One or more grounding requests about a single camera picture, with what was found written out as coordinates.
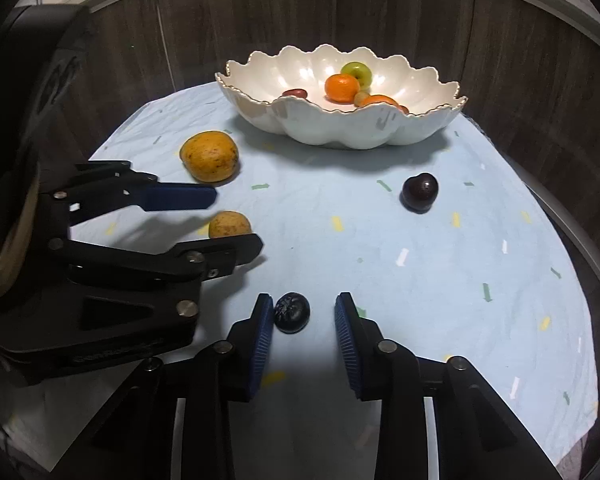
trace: scalloped bowl rim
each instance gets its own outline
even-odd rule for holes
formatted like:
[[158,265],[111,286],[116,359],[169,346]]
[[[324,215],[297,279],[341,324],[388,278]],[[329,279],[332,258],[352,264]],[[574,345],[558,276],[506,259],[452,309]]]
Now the scalloped bowl rim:
[[391,106],[391,107],[393,107],[393,106],[394,106],[394,105],[391,105],[391,104],[389,104],[389,103],[371,103],[371,104],[368,104],[368,105],[366,105],[366,106],[364,106],[364,107],[356,108],[355,110],[337,110],[337,109],[335,109],[335,110],[325,110],[325,109],[324,109],[324,108],[322,108],[320,105],[318,105],[318,104],[316,104],[316,103],[314,103],[314,102],[312,102],[312,101],[309,101],[308,99],[304,99],[304,98],[301,98],[301,97],[296,97],[295,95],[285,95],[285,96],[280,96],[280,97],[278,97],[278,98],[274,99],[272,102],[269,102],[269,101],[258,101],[258,100],[256,100],[256,99],[254,99],[253,97],[251,97],[250,95],[248,95],[248,94],[245,94],[245,92],[243,92],[243,91],[242,91],[242,90],[240,90],[239,88],[237,88],[237,87],[235,87],[235,86],[232,86],[232,85],[227,85],[227,84],[226,84],[226,83],[225,83],[225,82],[222,80],[222,77],[231,77],[231,69],[229,69],[229,63],[235,63],[235,64],[237,64],[237,65],[240,65],[240,66],[245,66],[245,67],[246,67],[246,66],[247,66],[247,65],[248,65],[248,64],[251,62],[251,57],[252,57],[254,54],[263,54],[264,56],[266,56],[266,57],[268,57],[268,58],[270,58],[270,59],[274,59],[275,57],[278,57],[278,56],[280,56],[280,55],[283,53],[283,51],[284,51],[284,50],[286,50],[286,49],[295,49],[295,50],[297,50],[297,51],[299,51],[299,52],[302,52],[303,54],[312,54],[312,53],[314,53],[316,50],[318,50],[319,48],[322,48],[322,47],[324,47],[324,46],[327,46],[327,47],[331,47],[331,48],[333,48],[333,49],[334,49],[334,50],[336,50],[336,51],[337,51],[339,54],[351,54],[351,53],[353,52],[353,50],[357,50],[357,49],[359,49],[359,48],[364,48],[364,49],[368,50],[368,51],[371,53],[371,55],[372,55],[372,56],[374,56],[376,59],[379,59],[379,60],[380,60],[380,59],[389,59],[389,58],[391,58],[391,57],[401,57],[401,58],[404,60],[404,62],[407,64],[407,66],[408,66],[409,68],[413,69],[413,70],[419,71],[419,70],[426,70],[427,68],[433,69],[433,70],[434,70],[434,72],[436,73],[436,80],[437,80],[437,82],[438,82],[438,83],[440,83],[440,84],[456,83],[456,84],[458,85],[458,88],[456,89],[456,93],[455,93],[455,94],[454,94],[454,96],[453,96],[453,99],[460,99],[460,102],[459,102],[457,105],[453,106],[453,105],[451,105],[451,104],[449,104],[449,103],[444,103],[444,104],[441,104],[441,105],[438,105],[438,106],[436,106],[435,108],[430,108],[429,110],[427,110],[426,112],[424,112],[424,113],[421,113],[421,114],[412,114],[412,113],[405,114],[405,115],[404,115],[405,117],[409,117],[409,116],[412,116],[412,117],[424,117],[424,116],[426,116],[426,115],[428,115],[428,114],[430,114],[430,113],[432,113],[432,112],[435,112],[435,111],[437,111],[437,110],[442,110],[442,109],[444,109],[444,108],[449,108],[449,109],[450,109],[450,111],[452,111],[452,112],[453,112],[453,111],[455,111],[455,110],[459,110],[459,109],[461,109],[462,107],[464,107],[464,105],[466,104],[466,102],[467,102],[467,100],[468,100],[468,97],[467,97],[467,96],[462,96],[462,97],[460,97],[460,98],[458,97],[458,94],[460,93],[460,83],[459,83],[458,81],[447,81],[446,83],[443,83],[443,82],[441,82],[441,81],[440,81],[440,74],[438,73],[438,69],[437,69],[436,67],[434,67],[434,66],[423,66],[423,67],[421,67],[421,68],[413,68],[413,67],[411,66],[411,64],[409,63],[409,60],[408,60],[407,58],[405,58],[405,57],[404,57],[402,54],[393,54],[393,55],[391,55],[391,56],[389,56],[389,57],[378,57],[378,56],[376,56],[376,53],[375,53],[373,50],[371,50],[369,47],[367,47],[367,46],[358,46],[358,47],[356,47],[355,49],[353,49],[353,50],[351,50],[351,51],[349,51],[349,52],[341,52],[339,49],[337,49],[336,47],[334,47],[333,45],[331,45],[331,44],[329,44],[329,43],[323,43],[323,44],[320,44],[319,46],[317,46],[316,48],[314,48],[313,50],[311,50],[311,51],[308,51],[308,52],[306,52],[306,51],[304,51],[304,50],[301,50],[300,48],[298,48],[298,47],[296,47],[296,46],[293,46],[293,45],[287,45],[287,46],[284,46],[284,47],[282,47],[282,48],[280,49],[280,52],[279,52],[279,53],[277,53],[277,54],[275,54],[274,56],[270,56],[269,54],[267,54],[266,52],[263,52],[263,51],[261,51],[261,50],[254,50],[253,52],[251,52],[251,53],[249,54],[249,57],[248,57],[248,59],[247,59],[247,62],[246,62],[246,63],[244,63],[244,64],[243,64],[243,63],[238,63],[237,61],[234,61],[233,59],[230,59],[230,60],[228,60],[228,61],[226,62],[226,64],[225,64],[225,66],[224,66],[224,70],[226,71],[226,75],[225,75],[225,74],[222,74],[222,73],[220,73],[220,72],[216,72],[216,82],[217,82],[217,83],[218,83],[220,86],[222,86],[222,87],[224,87],[224,88],[226,88],[226,89],[228,89],[228,90],[232,90],[232,91],[234,91],[234,92],[238,92],[238,94],[240,94],[241,96],[243,96],[243,97],[247,98],[247,99],[248,99],[248,100],[249,100],[251,103],[254,103],[254,104],[259,104],[259,105],[272,105],[272,104],[273,104],[273,103],[275,103],[276,101],[280,101],[280,100],[282,100],[282,99],[296,99],[296,100],[305,101],[305,102],[309,103],[309,104],[310,104],[312,107],[315,107],[315,108],[317,108],[318,110],[321,110],[321,111],[323,111],[323,112],[325,112],[325,113],[328,113],[328,114],[354,114],[354,113],[356,113],[356,112],[359,112],[360,110],[362,110],[362,108],[369,108],[369,107],[373,107],[373,106],[384,106],[384,107],[387,107],[387,106]]

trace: red date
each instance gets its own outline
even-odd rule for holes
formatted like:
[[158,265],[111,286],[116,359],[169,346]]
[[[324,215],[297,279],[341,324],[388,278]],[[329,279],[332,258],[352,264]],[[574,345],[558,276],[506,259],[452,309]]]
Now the red date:
[[283,96],[293,95],[295,97],[299,97],[301,99],[306,99],[308,96],[306,90],[302,88],[293,88],[292,90],[287,90],[286,92],[282,92]]

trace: table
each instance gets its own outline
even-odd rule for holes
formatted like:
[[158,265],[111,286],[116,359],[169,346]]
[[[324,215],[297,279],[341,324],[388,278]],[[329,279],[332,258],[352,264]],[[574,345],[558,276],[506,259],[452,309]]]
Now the table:
[[[231,406],[237,478],[372,478],[379,405],[357,401],[346,380],[333,323],[343,291],[414,354],[467,357],[552,462],[590,429],[597,377],[576,273],[539,205],[471,120],[459,116],[411,146],[331,150],[257,130],[212,83],[146,104],[93,159],[131,160],[164,182],[192,182],[178,150],[203,130],[226,131],[240,152],[240,173],[218,186],[213,207],[145,213],[132,206],[75,226],[72,236],[159,253],[205,237],[220,210],[250,219],[265,243],[261,256],[203,285],[194,343],[167,354],[168,362],[223,338],[260,292],[274,301],[289,291],[307,297],[308,326],[295,335],[274,329],[260,392]],[[415,214],[398,195],[405,179],[423,171],[436,176],[440,193],[429,212]],[[66,410],[48,403],[19,413],[16,402],[6,428],[16,438],[40,424],[53,429],[22,438],[50,468],[68,434],[80,431],[128,370],[116,380],[105,370],[34,386],[88,399],[71,431],[59,431],[61,442],[54,431]],[[51,451],[38,449],[45,447],[32,442],[39,438]]]

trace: beige cable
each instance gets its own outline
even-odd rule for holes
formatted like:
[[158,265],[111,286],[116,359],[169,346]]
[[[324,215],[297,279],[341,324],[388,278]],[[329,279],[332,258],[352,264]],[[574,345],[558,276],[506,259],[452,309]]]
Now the beige cable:
[[29,248],[33,219],[38,204],[40,169],[29,186],[18,221],[13,225],[0,250],[0,297],[11,288]]

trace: white scalloped bowl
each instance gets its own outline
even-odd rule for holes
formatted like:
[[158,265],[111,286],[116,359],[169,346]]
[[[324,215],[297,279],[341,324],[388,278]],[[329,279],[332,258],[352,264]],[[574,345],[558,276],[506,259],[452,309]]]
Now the white scalloped bowl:
[[[371,69],[371,93],[392,97],[411,113],[386,103],[356,108],[329,101],[324,81],[350,61]],[[328,44],[313,52],[286,46],[276,56],[257,50],[245,65],[228,61],[226,75],[216,73],[216,81],[238,113],[261,130],[355,150],[426,139],[447,126],[467,100],[458,98],[457,82],[441,83],[435,68],[412,68],[404,56],[379,58],[364,46],[352,52]],[[306,90],[307,99],[281,97],[292,88]]]

